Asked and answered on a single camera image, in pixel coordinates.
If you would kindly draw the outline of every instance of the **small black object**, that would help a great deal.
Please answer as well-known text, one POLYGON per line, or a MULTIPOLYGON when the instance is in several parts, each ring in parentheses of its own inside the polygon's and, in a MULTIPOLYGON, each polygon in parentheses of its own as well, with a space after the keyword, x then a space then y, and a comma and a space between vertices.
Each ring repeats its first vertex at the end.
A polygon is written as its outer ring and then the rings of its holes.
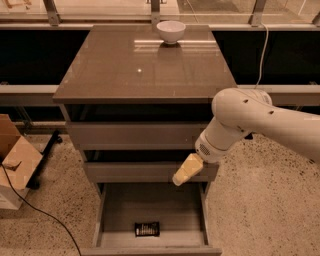
POLYGON ((160 223, 135 223, 134 225, 136 237, 143 236, 160 236, 160 223))
POLYGON ((248 134, 244 139, 245 140, 253 140, 252 133, 248 134))

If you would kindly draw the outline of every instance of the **black cable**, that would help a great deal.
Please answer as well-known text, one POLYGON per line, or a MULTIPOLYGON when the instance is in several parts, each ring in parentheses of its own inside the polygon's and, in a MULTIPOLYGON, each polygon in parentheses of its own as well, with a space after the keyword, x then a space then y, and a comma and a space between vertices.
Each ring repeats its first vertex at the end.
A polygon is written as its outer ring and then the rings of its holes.
POLYGON ((18 192, 14 189, 14 187, 12 186, 11 181, 10 181, 9 176, 8 176, 8 173, 7 173, 7 170, 6 170, 6 168, 3 166, 2 163, 1 163, 1 167, 2 167, 2 169, 4 170, 4 173, 6 174, 7 180, 8 180, 8 182, 9 182, 9 185, 10 185, 10 187, 12 188, 13 192, 14 192, 19 198, 21 198, 21 200, 22 200, 23 202, 25 202, 27 205, 29 205, 32 209, 34 209, 34 210, 36 210, 36 211, 38 211, 38 212, 41 212, 41 213, 43 213, 43 214, 51 217, 51 218, 54 219, 55 221, 57 221, 57 222, 67 231, 67 233, 68 233, 69 236, 71 237, 71 239, 72 239, 75 247, 77 248, 77 251, 78 251, 79 255, 81 256, 80 248, 79 248, 76 240, 74 239, 73 235, 72 235, 71 232, 69 231, 69 229, 68 229, 60 220, 58 220, 56 217, 54 217, 54 216, 52 216, 51 214, 46 213, 46 212, 44 212, 44 211, 42 211, 42 210, 40 210, 40 209, 38 209, 38 208, 36 208, 36 207, 34 207, 34 206, 31 205, 27 200, 25 200, 21 195, 19 195, 19 193, 18 193, 18 192))

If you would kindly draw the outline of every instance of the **power cord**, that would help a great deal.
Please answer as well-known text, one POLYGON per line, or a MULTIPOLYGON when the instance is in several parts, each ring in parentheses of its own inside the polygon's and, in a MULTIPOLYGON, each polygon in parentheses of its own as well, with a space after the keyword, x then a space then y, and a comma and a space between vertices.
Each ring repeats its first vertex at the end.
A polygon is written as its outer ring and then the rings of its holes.
POLYGON ((9 182, 9 185, 10 185, 11 189, 13 190, 13 192, 14 192, 23 202, 25 202, 27 205, 29 205, 32 209, 34 209, 35 211, 41 212, 41 213, 49 216, 50 218, 54 219, 56 222, 58 222, 58 223, 67 231, 67 233, 68 233, 69 236, 71 237, 71 239, 72 239, 75 247, 77 248, 77 251, 78 251, 79 255, 81 256, 80 248, 79 248, 76 240, 74 239, 73 235, 72 235, 71 232, 69 231, 69 229, 68 229, 60 220, 58 220, 56 217, 52 216, 52 215, 49 214, 49 213, 46 213, 45 211, 42 211, 42 210, 34 207, 34 206, 31 205, 27 200, 25 200, 21 195, 19 195, 19 193, 18 193, 18 192, 14 189, 14 187, 12 186, 11 181, 10 181, 10 178, 9 178, 9 176, 8 176, 8 173, 7 173, 7 170, 6 170, 6 168, 3 166, 2 163, 1 163, 1 167, 2 167, 2 169, 4 170, 4 173, 5 173, 6 177, 7 177, 7 180, 8 180, 8 182, 9 182))
POLYGON ((267 44, 268 44, 268 39, 269 39, 269 29, 266 25, 264 25, 263 23, 261 23, 262 26, 264 26, 264 28, 266 29, 266 39, 264 41, 264 46, 263 46, 263 50, 261 53, 261 58, 260 58, 260 65, 259 65, 259 78, 258 78, 258 82, 256 83, 256 86, 254 87, 254 89, 257 88, 257 86, 259 85, 260 81, 261 81, 261 77, 262 77, 262 67, 263 67, 263 61, 264 61, 264 55, 266 52, 266 48, 267 48, 267 44))

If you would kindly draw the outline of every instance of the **drawer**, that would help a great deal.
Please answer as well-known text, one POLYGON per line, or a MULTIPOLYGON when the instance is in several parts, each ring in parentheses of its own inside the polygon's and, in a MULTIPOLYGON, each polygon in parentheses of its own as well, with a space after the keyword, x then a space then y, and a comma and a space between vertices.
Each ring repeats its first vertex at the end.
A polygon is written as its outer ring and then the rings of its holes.
POLYGON ((202 186, 106 183, 93 248, 82 255, 221 255, 208 236, 202 186), (159 223, 159 236, 136 236, 136 223, 159 223))
POLYGON ((207 123, 67 123, 77 149, 192 149, 207 123))
MULTIPOLYGON (((84 164, 88 179, 94 183, 106 182, 172 182, 172 177, 182 162, 101 162, 84 164)), ((191 182, 213 181, 217 164, 205 164, 191 182)))

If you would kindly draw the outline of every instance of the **white cable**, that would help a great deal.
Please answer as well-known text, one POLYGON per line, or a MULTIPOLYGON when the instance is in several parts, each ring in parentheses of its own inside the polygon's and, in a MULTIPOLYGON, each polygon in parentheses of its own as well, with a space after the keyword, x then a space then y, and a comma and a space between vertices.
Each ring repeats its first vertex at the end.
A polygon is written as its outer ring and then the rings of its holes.
POLYGON ((198 20, 198 18, 197 18, 196 12, 194 11, 194 9, 193 9, 192 5, 190 4, 189 0, 187 0, 187 3, 188 3, 189 6, 191 7, 191 11, 192 11, 192 13, 193 13, 193 16, 194 16, 195 20, 197 21, 197 23, 199 23, 199 20, 198 20))
POLYGON ((264 28, 266 29, 266 39, 264 41, 264 46, 263 46, 263 50, 262 50, 262 53, 261 53, 261 58, 260 58, 260 65, 259 65, 259 79, 258 79, 258 82, 256 83, 256 86, 254 87, 254 89, 257 88, 257 86, 259 85, 260 83, 260 80, 261 80, 261 77, 262 77, 262 67, 263 67, 263 61, 264 61, 264 54, 266 52, 266 48, 267 48, 267 44, 268 44, 268 39, 269 39, 269 29, 268 27, 261 23, 262 26, 264 26, 264 28))

